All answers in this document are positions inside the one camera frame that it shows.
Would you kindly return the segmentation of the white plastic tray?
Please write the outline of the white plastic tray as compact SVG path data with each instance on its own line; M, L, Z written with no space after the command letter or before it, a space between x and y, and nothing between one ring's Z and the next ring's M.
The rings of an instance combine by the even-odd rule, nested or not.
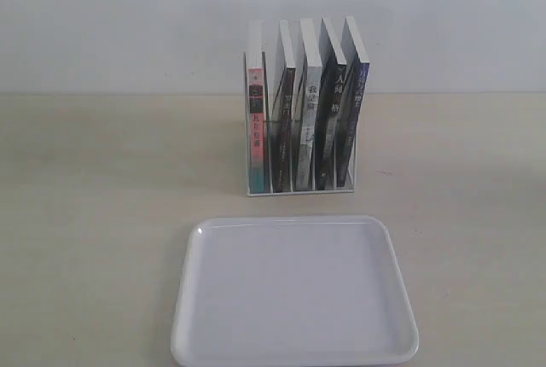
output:
M190 232L171 329L178 364L395 365L418 348L378 219L214 218Z

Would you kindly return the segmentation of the dark blue moon book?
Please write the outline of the dark blue moon book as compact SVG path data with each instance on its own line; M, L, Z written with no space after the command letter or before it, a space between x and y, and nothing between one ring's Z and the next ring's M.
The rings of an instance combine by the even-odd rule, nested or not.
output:
M338 125L336 185L345 188L370 66L368 53L353 16L345 18L341 46L347 59L347 73Z

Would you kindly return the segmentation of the black spine book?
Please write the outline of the black spine book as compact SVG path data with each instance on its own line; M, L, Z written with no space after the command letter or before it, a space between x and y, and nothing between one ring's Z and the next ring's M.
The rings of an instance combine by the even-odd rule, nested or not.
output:
M287 20L279 21L277 42L272 185L275 193L281 193L289 189L290 182L292 102L296 72L292 37Z

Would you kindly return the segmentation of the black book white title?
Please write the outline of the black book white title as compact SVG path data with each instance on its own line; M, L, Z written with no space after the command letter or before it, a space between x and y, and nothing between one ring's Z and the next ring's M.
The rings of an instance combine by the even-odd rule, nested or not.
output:
M322 17L319 35L322 59L321 86L316 125L316 186L325 190L331 178L334 137L340 103L346 79L347 60L334 26L328 17Z

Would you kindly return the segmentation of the pink and teal book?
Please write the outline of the pink and teal book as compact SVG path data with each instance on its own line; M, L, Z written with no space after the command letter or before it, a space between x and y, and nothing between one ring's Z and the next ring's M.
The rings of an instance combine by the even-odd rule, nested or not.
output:
M267 93L264 73L263 22L253 20L248 28L245 52L247 84L248 179L251 194L270 188L267 137Z

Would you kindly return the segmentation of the grey white spine book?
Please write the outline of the grey white spine book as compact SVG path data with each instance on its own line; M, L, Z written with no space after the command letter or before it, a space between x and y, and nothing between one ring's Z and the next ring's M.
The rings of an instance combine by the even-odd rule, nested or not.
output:
M313 19L299 21L299 43L296 70L295 123L295 178L294 189L308 190L311 160L315 141L315 125L322 76L322 59Z

